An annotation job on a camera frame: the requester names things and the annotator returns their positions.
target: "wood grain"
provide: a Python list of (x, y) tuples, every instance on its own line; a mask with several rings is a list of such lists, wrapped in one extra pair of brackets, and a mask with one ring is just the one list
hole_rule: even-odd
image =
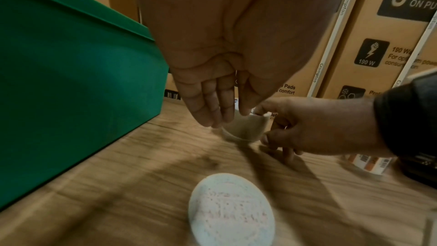
[(419, 246), (437, 190), (390, 168), (361, 172), (305, 154), (290, 167), (197, 124), (162, 114), (0, 213), (0, 246), (191, 246), (188, 199), (220, 172), (252, 181), (276, 219), (275, 246)]

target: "black sleeve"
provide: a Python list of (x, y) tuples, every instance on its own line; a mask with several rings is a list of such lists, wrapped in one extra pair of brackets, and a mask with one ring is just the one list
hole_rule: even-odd
[(437, 156), (437, 73), (391, 89), (374, 102), (387, 147), (397, 156)]

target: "green box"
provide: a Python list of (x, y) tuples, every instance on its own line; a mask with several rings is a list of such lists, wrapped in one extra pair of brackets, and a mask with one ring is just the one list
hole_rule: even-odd
[(0, 210), (160, 113), (148, 29), (94, 0), (0, 0)]

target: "round white lid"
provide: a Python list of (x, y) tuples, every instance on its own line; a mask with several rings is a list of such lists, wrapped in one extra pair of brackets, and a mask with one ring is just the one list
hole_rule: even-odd
[(191, 231), (200, 246), (270, 246), (272, 208), (251, 182), (220, 173), (203, 179), (188, 205)]

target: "barcode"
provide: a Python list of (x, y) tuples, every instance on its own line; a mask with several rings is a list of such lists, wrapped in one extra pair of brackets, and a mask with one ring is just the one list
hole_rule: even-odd
[(389, 162), (390, 162), (390, 159), (384, 159), (381, 163), (381, 168), (387, 167)]
[(361, 159), (363, 162), (367, 162), (369, 160), (369, 156), (361, 155)]
[(179, 95), (178, 92), (176, 92), (176, 91), (171, 91), (171, 90), (169, 90), (169, 89), (166, 89), (166, 90), (164, 91), (164, 97), (171, 98), (171, 99), (181, 100), (181, 96)]

